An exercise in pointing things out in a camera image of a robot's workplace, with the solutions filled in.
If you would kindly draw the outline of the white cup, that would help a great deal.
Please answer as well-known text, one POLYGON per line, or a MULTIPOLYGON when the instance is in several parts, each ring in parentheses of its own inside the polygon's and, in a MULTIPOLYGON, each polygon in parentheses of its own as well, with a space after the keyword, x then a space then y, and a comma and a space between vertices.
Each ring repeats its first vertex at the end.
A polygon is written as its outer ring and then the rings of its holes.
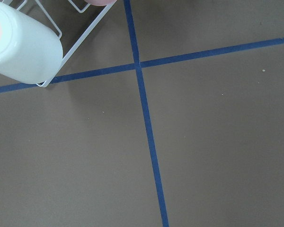
POLYGON ((62 58, 53 30, 0 2, 0 74, 26 84, 43 83, 57 74, 62 58))

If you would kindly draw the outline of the pink cup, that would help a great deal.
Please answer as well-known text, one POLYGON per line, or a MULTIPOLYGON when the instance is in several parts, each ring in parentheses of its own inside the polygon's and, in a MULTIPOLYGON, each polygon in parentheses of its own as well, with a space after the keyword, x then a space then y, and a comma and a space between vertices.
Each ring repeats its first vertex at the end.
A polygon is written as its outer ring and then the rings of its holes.
POLYGON ((93 6, 107 6, 111 3, 114 3, 115 0, 85 0, 85 2, 93 6))

